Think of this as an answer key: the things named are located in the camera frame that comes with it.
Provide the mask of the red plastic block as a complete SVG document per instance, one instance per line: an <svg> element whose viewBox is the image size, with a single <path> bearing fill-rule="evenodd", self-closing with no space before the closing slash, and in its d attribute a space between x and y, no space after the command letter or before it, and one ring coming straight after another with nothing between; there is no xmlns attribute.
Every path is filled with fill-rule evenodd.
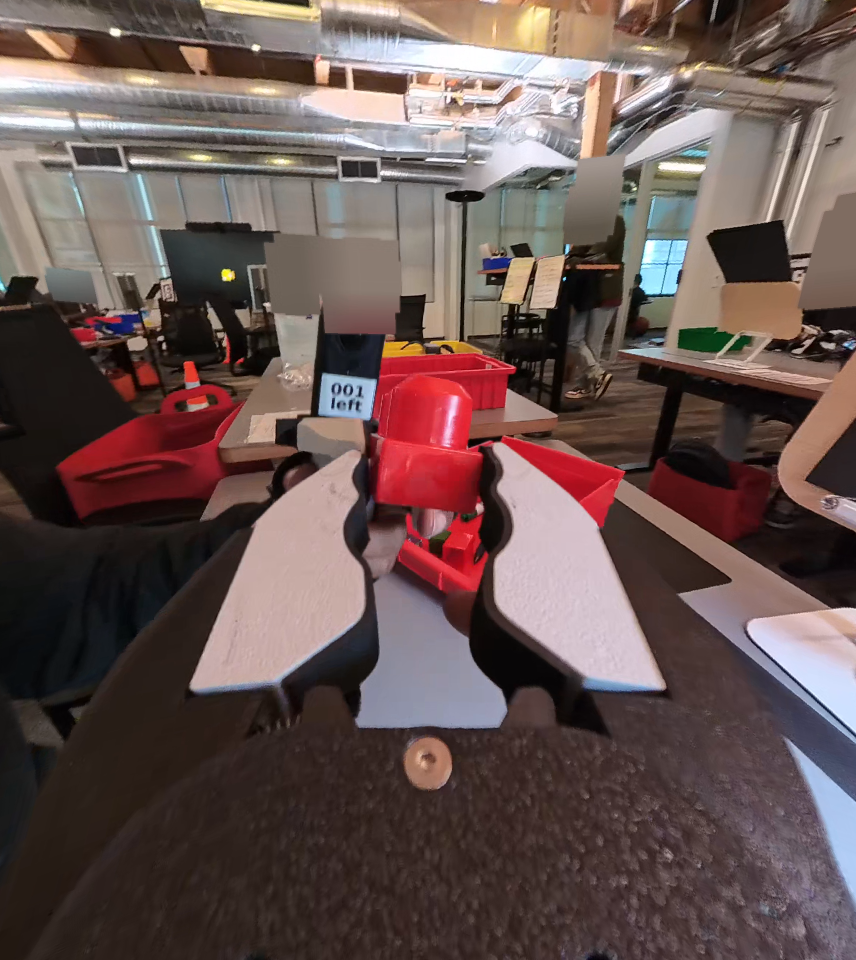
<svg viewBox="0 0 856 960"><path fill-rule="evenodd" d="M369 439L369 487L378 505L470 514L483 454L470 446L472 401L459 384L427 374L385 397Z"/></svg>

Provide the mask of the person's left hand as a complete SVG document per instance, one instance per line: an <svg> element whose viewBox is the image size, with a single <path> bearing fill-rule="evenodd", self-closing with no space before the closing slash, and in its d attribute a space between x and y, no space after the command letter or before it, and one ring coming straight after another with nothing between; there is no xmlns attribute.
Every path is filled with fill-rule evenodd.
<svg viewBox="0 0 856 960"><path fill-rule="evenodd" d="M362 554L372 578L376 581L392 572L407 539L409 520L419 536L431 539L443 534L454 518L455 513L446 510L373 505Z"/></svg>

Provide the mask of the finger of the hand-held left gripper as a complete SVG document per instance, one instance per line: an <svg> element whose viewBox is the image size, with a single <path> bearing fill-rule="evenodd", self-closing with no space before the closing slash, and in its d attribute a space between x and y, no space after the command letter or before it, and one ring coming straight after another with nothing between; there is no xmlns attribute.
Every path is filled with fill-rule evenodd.
<svg viewBox="0 0 856 960"><path fill-rule="evenodd" d="M354 417L303 417L295 427L295 447L308 454L318 470L352 451L365 459L370 446L368 426L367 421Z"/></svg>

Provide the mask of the silver ventilation duct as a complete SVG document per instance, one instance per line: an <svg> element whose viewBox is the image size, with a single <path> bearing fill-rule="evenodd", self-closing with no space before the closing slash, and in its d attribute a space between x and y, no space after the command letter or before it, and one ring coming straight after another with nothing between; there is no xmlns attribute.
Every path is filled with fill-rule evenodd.
<svg viewBox="0 0 856 960"><path fill-rule="evenodd" d="M229 77L0 56L0 139L282 148L458 165L534 142L567 165L579 102L603 71L680 66L678 42L616 32L604 53L529 53L335 33L278 55L310 77Z"/></svg>

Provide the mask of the black display screen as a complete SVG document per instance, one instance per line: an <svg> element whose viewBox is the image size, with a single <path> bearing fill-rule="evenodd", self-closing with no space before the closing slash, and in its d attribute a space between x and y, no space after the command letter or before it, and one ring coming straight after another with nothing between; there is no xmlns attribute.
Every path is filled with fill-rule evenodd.
<svg viewBox="0 0 856 960"><path fill-rule="evenodd" d="M201 304L217 295L235 307L254 304L251 267L264 267L276 232L243 222L189 222L160 229L176 299Z"/></svg>

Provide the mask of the green storage bin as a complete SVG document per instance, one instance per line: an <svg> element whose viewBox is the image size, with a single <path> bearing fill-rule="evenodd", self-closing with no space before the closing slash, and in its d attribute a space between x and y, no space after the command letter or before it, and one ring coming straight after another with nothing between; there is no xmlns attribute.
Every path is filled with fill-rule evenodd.
<svg viewBox="0 0 856 960"><path fill-rule="evenodd" d="M677 331L676 348L698 354L737 354L749 350L754 343L751 335L740 335L713 326L686 327Z"/></svg>

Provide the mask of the paper sheet board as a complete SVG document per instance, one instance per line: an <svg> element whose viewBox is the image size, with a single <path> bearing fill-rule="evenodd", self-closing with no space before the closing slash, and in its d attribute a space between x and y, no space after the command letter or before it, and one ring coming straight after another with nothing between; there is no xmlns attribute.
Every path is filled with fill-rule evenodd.
<svg viewBox="0 0 856 960"><path fill-rule="evenodd" d="M518 256L511 258L506 267L499 302L508 306L522 306L528 296L532 273L537 258Z"/></svg>
<svg viewBox="0 0 856 960"><path fill-rule="evenodd" d="M529 307L534 310L557 308L566 271L566 256L537 258L532 274Z"/></svg>

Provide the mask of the large black board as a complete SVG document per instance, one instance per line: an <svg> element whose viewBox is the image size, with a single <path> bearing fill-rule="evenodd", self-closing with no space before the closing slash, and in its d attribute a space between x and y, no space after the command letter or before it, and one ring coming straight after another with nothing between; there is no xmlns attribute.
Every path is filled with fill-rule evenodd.
<svg viewBox="0 0 856 960"><path fill-rule="evenodd" d="M58 467L134 418L54 307L0 306L0 473L36 520L81 526Z"/></svg>

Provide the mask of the clear plastic bag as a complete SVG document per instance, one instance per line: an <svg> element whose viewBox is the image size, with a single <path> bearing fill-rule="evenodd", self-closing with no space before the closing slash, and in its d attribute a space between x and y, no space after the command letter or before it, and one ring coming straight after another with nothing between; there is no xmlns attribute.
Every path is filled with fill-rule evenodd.
<svg viewBox="0 0 856 960"><path fill-rule="evenodd" d="M277 378L289 390L313 386L319 315L274 314L274 328L281 363Z"/></svg>

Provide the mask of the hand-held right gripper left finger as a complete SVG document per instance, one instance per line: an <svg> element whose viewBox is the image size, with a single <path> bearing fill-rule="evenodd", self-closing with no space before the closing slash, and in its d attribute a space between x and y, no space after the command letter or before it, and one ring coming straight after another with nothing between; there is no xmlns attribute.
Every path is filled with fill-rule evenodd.
<svg viewBox="0 0 856 960"><path fill-rule="evenodd" d="M379 654L369 542L369 468L350 449L256 521L189 691L267 690L297 709L315 687L351 694Z"/></svg>

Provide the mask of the person's left forearm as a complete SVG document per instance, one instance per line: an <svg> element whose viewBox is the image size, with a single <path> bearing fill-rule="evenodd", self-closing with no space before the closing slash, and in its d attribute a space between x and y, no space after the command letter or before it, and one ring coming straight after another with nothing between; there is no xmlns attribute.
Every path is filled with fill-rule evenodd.
<svg viewBox="0 0 856 960"><path fill-rule="evenodd" d="M69 528L0 512L0 690L93 688L202 567L270 501L169 526Z"/></svg>

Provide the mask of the red floor basket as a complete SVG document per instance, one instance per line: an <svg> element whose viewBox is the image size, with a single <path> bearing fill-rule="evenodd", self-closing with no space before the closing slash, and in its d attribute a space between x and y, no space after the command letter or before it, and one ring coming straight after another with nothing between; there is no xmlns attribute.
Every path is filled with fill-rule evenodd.
<svg viewBox="0 0 856 960"><path fill-rule="evenodd" d="M701 440L683 439L656 461L647 492L731 544L758 532L771 488L772 476L766 469L728 460Z"/></svg>

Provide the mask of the red storage bin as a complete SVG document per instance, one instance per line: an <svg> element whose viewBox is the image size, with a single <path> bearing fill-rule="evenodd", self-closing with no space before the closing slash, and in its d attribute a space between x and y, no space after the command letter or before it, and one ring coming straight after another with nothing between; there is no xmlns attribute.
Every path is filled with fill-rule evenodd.
<svg viewBox="0 0 856 960"><path fill-rule="evenodd" d="M387 396L407 378L430 376L451 380L466 390L474 410L502 409L515 366L482 353L439 353L384 356L373 416L381 415Z"/></svg>
<svg viewBox="0 0 856 960"><path fill-rule="evenodd" d="M529 439L504 437L502 441L578 501L599 527L604 526L623 470ZM483 512L479 501L473 512L455 514L435 537L418 534L409 520L399 564L443 594L476 592L488 558L480 535Z"/></svg>

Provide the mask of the black floor lamp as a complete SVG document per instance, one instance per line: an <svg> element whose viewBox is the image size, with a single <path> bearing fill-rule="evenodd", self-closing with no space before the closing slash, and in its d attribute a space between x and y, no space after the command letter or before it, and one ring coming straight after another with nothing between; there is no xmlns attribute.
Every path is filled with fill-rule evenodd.
<svg viewBox="0 0 856 960"><path fill-rule="evenodd" d="M459 214L457 340L464 341L466 338L467 313L469 210L472 205L485 198L485 193L475 189L458 188L447 192L445 198L449 204L458 209Z"/></svg>

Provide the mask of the yellow storage bin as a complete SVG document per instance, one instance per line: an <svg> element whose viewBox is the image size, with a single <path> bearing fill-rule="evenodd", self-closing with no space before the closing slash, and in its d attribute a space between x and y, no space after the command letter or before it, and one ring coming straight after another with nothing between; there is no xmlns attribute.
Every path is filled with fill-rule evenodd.
<svg viewBox="0 0 856 960"><path fill-rule="evenodd" d="M422 355L482 354L482 350L461 341L386 341L383 358L412 357Z"/></svg>

